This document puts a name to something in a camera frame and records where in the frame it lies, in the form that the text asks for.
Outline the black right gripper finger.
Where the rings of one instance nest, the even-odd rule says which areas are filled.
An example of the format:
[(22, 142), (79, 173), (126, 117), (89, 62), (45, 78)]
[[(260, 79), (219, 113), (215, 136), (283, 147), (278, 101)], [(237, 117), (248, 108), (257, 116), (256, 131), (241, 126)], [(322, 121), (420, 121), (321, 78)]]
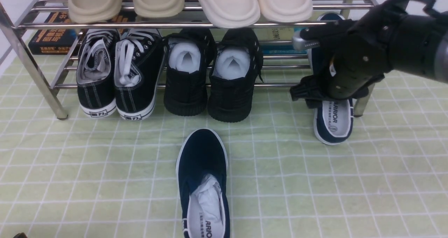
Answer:
[(368, 78), (363, 85), (355, 78), (349, 78), (348, 82), (331, 83), (322, 75), (310, 75), (302, 78), (300, 82), (291, 87), (289, 90), (290, 97), (293, 101), (304, 99), (309, 109), (320, 107), (318, 103), (323, 101), (339, 102), (349, 99), (363, 99), (369, 94), (369, 87), (385, 78), (384, 74), (380, 74)]
[(325, 50), (333, 50), (346, 37), (353, 25), (352, 19), (336, 20), (296, 31), (292, 37), (293, 48), (308, 50), (322, 47)]

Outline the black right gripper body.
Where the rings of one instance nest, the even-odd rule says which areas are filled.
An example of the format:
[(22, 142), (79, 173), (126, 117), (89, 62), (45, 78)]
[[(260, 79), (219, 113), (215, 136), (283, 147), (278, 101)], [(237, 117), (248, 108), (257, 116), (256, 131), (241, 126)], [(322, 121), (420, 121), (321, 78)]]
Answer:
[(406, 65), (402, 0), (387, 0), (358, 21), (324, 25), (324, 100), (364, 97), (385, 73)]

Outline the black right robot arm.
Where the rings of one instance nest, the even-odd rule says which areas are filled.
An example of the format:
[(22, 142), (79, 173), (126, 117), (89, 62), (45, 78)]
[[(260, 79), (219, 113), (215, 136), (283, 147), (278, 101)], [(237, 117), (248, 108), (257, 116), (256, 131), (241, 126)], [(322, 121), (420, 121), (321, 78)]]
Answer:
[(361, 19), (330, 21), (293, 36), (296, 50), (320, 48), (323, 63), (317, 75), (290, 88), (293, 101), (361, 99), (369, 87), (397, 70), (447, 83), (447, 12), (436, 0), (386, 0)]

